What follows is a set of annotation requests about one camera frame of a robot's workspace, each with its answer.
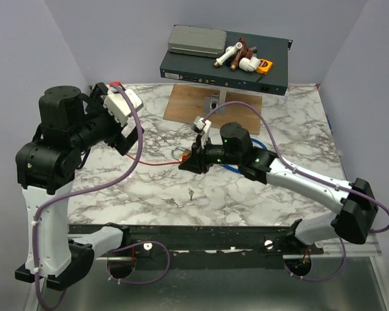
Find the blue cable lock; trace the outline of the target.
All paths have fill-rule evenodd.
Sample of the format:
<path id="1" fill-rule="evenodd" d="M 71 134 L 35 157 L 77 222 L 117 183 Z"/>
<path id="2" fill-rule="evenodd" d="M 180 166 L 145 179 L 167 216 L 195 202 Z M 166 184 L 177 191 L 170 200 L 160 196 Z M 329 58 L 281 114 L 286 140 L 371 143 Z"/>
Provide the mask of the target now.
<path id="1" fill-rule="evenodd" d="M 259 141 L 258 139 L 251 138 L 251 141 L 252 141 L 253 145 L 257 145 L 257 146 L 259 146 L 260 148 L 266 150 L 265 144 L 263 144 L 263 143 L 262 143 L 261 141 Z M 234 173 L 236 173 L 236 174 L 240 174 L 240 173 L 241 173 L 241 172 L 239 171 L 239 169 L 237 169 L 237 168 L 235 168 L 235 167 L 232 167 L 232 166 L 230 166 L 230 165 L 227 165 L 227 164 L 221 165 L 221 167 L 223 167 L 223 168 L 225 168 L 225 169 L 227 169 L 227 170 L 229 170 L 229 171 L 231 171 L 231 172 L 234 172 Z"/>

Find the red cable padlock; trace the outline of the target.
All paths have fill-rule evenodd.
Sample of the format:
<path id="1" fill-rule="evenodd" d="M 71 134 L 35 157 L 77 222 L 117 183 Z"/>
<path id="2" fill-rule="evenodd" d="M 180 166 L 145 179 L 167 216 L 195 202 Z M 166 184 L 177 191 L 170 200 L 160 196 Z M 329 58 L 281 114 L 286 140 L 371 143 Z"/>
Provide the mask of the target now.
<path id="1" fill-rule="evenodd" d="M 134 156 L 134 155 L 126 154 L 125 156 L 130 158 L 130 159 L 133 159 L 133 160 L 136 159 L 136 155 Z M 142 164 L 142 165 L 145 165 L 145 166 L 149 166 L 149 167 L 162 167 L 162 166 L 169 166 L 169 165 L 180 165 L 183 162 L 182 161 L 168 161 L 168 162 L 162 162 L 162 163 L 160 163 L 160 162 L 151 163 L 151 162 L 143 161 L 140 158 L 138 163 Z"/>

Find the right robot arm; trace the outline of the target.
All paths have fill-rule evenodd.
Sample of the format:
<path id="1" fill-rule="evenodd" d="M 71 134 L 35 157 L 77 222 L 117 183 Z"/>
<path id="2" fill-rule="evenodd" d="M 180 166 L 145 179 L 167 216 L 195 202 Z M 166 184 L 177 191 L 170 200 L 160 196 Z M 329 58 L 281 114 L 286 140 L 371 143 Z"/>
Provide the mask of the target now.
<path id="1" fill-rule="evenodd" d="M 237 122 L 223 125 L 220 137 L 222 144 L 212 144 L 207 132 L 200 130 L 178 168 L 205 174 L 212 165 L 236 165 L 251 181 L 291 190 L 330 210 L 291 225 L 285 237 L 291 253 L 301 253 L 315 242 L 336 237 L 353 244 L 366 242 L 378 212 L 367 181 L 358 178 L 352 183 L 285 165 L 276 153 L 255 147 L 249 131 Z"/>

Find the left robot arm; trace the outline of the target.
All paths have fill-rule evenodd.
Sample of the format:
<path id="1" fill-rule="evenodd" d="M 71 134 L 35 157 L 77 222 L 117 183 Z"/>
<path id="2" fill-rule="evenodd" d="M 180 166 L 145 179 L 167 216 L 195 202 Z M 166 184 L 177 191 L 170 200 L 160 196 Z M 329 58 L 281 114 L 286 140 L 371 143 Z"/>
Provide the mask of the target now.
<path id="1" fill-rule="evenodd" d="M 29 250 L 15 277 L 29 283 L 45 279 L 48 288 L 63 291 L 82 280 L 105 253 L 123 256 L 130 251 L 131 233 L 125 225 L 108 223 L 85 237 L 69 239 L 67 208 L 75 172 L 96 144 L 106 143 L 121 155 L 141 145 L 140 125 L 129 135 L 123 135 L 123 129 L 143 101 L 132 89 L 100 82 L 89 94 L 75 86 L 51 87 L 38 105 L 36 133 L 16 154 Z"/>

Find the white pvc elbow fitting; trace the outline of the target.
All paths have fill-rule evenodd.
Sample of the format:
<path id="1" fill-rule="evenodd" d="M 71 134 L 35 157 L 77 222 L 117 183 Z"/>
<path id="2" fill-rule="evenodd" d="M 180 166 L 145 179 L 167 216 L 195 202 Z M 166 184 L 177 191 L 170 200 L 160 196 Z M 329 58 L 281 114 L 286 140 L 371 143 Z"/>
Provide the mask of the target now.
<path id="1" fill-rule="evenodd" d="M 252 56 L 251 58 L 244 57 L 239 61 L 239 68 L 246 72 L 254 72 L 260 66 L 261 60 Z"/>

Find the wooden base board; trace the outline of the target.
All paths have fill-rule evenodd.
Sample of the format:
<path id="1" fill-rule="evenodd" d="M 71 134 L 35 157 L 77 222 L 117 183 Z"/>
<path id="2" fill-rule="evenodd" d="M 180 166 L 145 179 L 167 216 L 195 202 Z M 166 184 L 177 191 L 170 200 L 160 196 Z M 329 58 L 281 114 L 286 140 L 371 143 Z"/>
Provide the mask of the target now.
<path id="1" fill-rule="evenodd" d="M 223 102 L 245 102 L 256 111 L 261 112 L 263 103 L 261 96 L 230 91 L 225 91 L 224 94 L 226 98 Z M 213 95 L 219 96 L 220 91 L 217 89 L 176 84 L 173 86 L 163 119 L 166 121 L 191 124 L 197 116 L 205 116 L 209 113 L 206 98 Z M 240 104 L 232 104 L 220 109 L 209 120 L 214 128 L 220 128 L 228 122 L 237 122 L 253 135 L 259 134 L 261 129 L 261 120 L 257 114 Z"/>

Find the brass padlock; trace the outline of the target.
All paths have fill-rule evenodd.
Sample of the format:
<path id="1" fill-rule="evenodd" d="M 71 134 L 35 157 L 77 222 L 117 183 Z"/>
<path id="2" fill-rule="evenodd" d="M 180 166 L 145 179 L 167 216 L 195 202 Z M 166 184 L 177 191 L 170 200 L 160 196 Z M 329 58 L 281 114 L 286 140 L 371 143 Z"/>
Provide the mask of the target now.
<path id="1" fill-rule="evenodd" d="M 187 148 L 174 147 L 171 151 L 171 156 L 178 162 L 184 162 L 191 155 L 191 151 Z"/>

